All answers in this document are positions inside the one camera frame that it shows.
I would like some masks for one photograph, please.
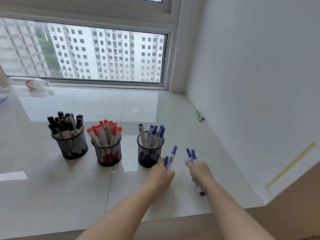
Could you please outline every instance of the person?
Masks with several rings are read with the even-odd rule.
[[[213,178],[205,162],[185,161],[192,180],[206,194],[225,240],[274,240]],[[159,158],[144,185],[86,229],[77,240],[131,240],[152,201],[169,188],[174,171]]]

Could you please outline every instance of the black mesh cup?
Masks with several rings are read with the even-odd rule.
[[[84,131],[85,128],[83,127],[82,131],[78,135],[68,139],[57,139],[51,133],[52,138],[57,141],[59,148],[62,152],[62,156],[65,159],[77,159],[87,153],[88,145]]]
[[[103,167],[111,167],[120,162],[122,158],[120,143],[121,138],[122,136],[120,136],[120,139],[116,144],[107,147],[99,147],[95,145],[94,142],[91,140],[91,144],[96,149],[98,164],[100,164]]]
[[[151,168],[153,165],[157,164],[158,158],[161,155],[161,148],[165,143],[165,139],[162,139],[162,143],[159,147],[148,149],[142,146],[141,136],[137,137],[138,143],[138,162],[142,167]]]

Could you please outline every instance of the white countertop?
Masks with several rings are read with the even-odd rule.
[[[85,128],[104,119],[121,124],[122,160],[113,168],[98,165],[87,133],[87,154],[65,160],[47,127],[46,118],[58,111],[83,114]],[[149,169],[138,163],[139,123],[145,128],[166,127],[162,156],[178,146],[172,184],[152,203],[143,221],[210,212],[184,165],[187,147],[196,151],[198,160],[210,166],[215,179],[244,208],[264,205],[206,121],[198,122],[184,95],[15,88],[0,105],[0,123],[0,239],[86,229],[140,187]],[[14,180],[19,175],[26,175],[25,179]]]

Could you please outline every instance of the person's left hand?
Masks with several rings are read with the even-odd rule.
[[[174,174],[172,170],[166,172],[164,159],[160,157],[158,163],[147,174],[144,185],[152,190],[154,196],[157,197],[169,188]]]

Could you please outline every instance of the tape strip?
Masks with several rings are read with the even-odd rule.
[[[310,145],[308,145],[302,153],[300,153],[299,156],[297,156],[292,162],[290,162],[280,173],[277,174],[269,183],[266,184],[266,189],[269,189],[271,185],[273,185],[279,178],[281,178],[283,175],[285,175],[294,165],[296,165],[304,156],[308,154],[308,152],[311,151],[311,149],[314,148],[314,146],[317,145],[315,142],[311,142]]]

